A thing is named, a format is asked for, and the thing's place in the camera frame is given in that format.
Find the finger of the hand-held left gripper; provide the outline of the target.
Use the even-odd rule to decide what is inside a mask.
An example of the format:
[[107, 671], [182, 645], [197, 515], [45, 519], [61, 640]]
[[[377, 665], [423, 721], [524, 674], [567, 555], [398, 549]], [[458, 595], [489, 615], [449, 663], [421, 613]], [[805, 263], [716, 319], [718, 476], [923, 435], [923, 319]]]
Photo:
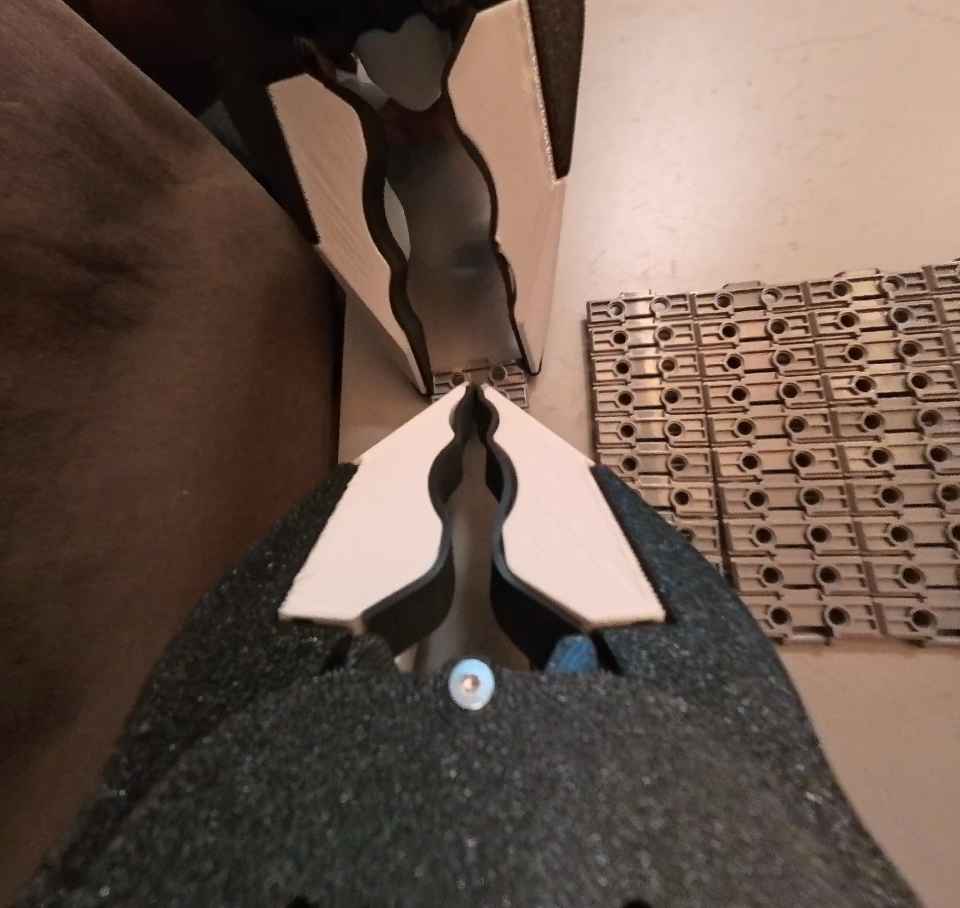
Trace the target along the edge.
[[426, 335], [407, 290], [409, 254], [389, 217], [388, 146], [377, 112], [309, 74], [268, 92], [321, 260], [377, 324], [416, 390], [428, 393]]
[[443, 86], [463, 145], [490, 197], [490, 242], [507, 290], [523, 366], [544, 364], [567, 179], [548, 128], [531, 5], [475, 12], [447, 63]]

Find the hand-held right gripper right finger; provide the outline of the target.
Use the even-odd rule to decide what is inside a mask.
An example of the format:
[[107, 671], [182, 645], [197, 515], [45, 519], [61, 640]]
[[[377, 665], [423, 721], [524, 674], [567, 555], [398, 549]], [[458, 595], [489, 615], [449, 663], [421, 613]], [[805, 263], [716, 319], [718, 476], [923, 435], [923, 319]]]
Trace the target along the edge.
[[490, 602], [518, 650], [666, 620], [591, 459], [489, 386], [478, 436], [496, 501]]

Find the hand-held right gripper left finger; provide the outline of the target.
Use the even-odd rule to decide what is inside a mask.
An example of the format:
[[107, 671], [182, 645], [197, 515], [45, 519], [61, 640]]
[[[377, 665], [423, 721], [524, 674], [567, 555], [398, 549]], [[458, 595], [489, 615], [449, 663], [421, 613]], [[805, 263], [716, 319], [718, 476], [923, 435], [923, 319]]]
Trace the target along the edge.
[[454, 587], [447, 502], [473, 425], [474, 386], [461, 385], [355, 458], [278, 618], [354, 636], [436, 629]]

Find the person's left hand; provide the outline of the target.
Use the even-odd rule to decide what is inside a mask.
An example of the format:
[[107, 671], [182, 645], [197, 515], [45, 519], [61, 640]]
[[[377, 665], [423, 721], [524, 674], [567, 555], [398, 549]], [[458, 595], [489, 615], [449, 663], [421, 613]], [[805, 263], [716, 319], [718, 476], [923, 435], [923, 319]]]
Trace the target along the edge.
[[388, 148], [432, 145], [456, 140], [457, 129], [442, 98], [414, 110], [394, 98], [373, 105]]

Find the mat of joined track links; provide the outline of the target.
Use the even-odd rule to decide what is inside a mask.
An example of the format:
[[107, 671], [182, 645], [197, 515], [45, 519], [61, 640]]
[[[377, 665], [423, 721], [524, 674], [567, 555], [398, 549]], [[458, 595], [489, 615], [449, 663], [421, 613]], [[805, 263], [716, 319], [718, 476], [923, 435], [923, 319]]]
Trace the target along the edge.
[[958, 259], [717, 290], [724, 566], [772, 638], [958, 646]]

